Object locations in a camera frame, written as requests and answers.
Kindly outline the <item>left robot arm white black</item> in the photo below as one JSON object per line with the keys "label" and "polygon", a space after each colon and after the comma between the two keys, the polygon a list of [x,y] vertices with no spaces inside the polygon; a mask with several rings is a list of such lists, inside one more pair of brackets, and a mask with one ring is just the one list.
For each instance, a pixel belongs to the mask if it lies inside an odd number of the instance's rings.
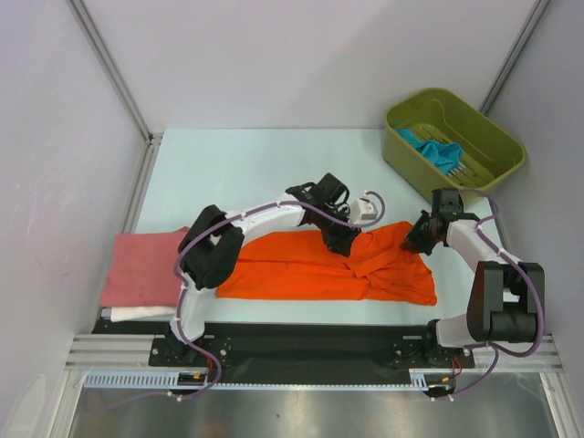
{"label": "left robot arm white black", "polygon": [[271,203],[227,213],[205,207],[179,243],[173,273],[180,281],[178,304],[171,321],[175,336],[169,352],[181,364],[196,362],[202,353],[205,313],[216,289],[235,270],[242,248],[287,228],[317,227],[326,248],[348,256],[355,237],[376,208],[365,199],[348,203],[349,189],[330,173],[319,182],[287,188]]}

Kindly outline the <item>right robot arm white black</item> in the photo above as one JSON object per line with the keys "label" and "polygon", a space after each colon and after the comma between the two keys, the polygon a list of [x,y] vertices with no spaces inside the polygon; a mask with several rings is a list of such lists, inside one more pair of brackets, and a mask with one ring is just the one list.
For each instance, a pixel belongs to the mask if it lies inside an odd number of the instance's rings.
{"label": "right robot arm white black", "polygon": [[436,319],[434,335],[421,343],[422,358],[442,366],[454,348],[489,345],[517,358],[535,353],[545,335],[545,272],[497,245],[484,224],[498,216],[498,208],[484,218],[464,209],[461,192],[454,188],[432,191],[432,209],[421,216],[401,247],[429,256],[441,244],[453,249],[474,273],[463,315]]}

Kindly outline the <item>orange t shirt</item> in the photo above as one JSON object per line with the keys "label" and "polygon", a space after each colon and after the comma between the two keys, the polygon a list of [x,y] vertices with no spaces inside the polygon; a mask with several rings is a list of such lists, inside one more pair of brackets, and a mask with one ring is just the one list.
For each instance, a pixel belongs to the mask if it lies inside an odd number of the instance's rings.
{"label": "orange t shirt", "polygon": [[378,300],[434,306],[432,271],[402,249],[408,222],[359,234],[350,256],[330,252],[317,230],[277,232],[240,252],[219,298],[257,300]]}

